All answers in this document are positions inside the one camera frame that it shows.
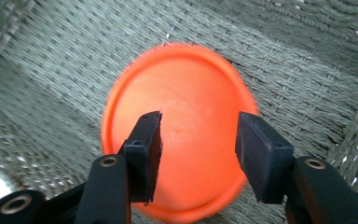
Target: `woven wicker surface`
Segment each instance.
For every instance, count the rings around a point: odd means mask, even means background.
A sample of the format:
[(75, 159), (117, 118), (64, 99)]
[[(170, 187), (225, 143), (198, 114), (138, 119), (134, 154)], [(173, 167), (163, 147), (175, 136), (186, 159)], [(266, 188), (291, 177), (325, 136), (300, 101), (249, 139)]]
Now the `woven wicker surface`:
[[(336, 159), (358, 190), (356, 31), (358, 1), (38, 1), (0, 55), (0, 175), (49, 197), (84, 181), (120, 72), (181, 41), (231, 61), (296, 156)], [(133, 221), (150, 220), (134, 212)], [(201, 222), (283, 223), (284, 214), (247, 187)]]

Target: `metal screw head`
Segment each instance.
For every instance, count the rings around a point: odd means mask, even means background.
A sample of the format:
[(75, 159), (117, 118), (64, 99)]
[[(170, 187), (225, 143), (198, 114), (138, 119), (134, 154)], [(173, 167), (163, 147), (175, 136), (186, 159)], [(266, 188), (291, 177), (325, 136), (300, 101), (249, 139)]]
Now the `metal screw head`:
[(26, 208), (31, 203), (31, 201), (32, 197), (30, 195), (22, 194), (2, 205), (0, 211), (5, 215), (14, 214)]
[(305, 160), (305, 163), (308, 166), (312, 167), (313, 169), (317, 169), (317, 170), (322, 170), (322, 169), (326, 168), (324, 163), (322, 163), (321, 161), (317, 161), (315, 159), (307, 159), (307, 160)]
[(101, 160), (100, 164), (104, 167), (109, 167), (116, 165), (118, 159), (116, 157), (106, 157), (105, 159)]

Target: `orange frisbee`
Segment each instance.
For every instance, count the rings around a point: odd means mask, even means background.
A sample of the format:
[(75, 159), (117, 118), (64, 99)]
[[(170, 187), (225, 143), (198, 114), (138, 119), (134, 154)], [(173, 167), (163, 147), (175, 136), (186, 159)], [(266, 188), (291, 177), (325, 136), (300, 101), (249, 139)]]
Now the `orange frisbee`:
[(141, 55), (121, 74), (103, 114), (103, 154), (117, 153), (137, 119), (162, 113), (162, 156), (154, 201), (135, 206), (170, 223), (218, 213), (246, 177), (235, 154), (240, 111), (257, 114), (237, 70), (205, 47), (168, 44)]

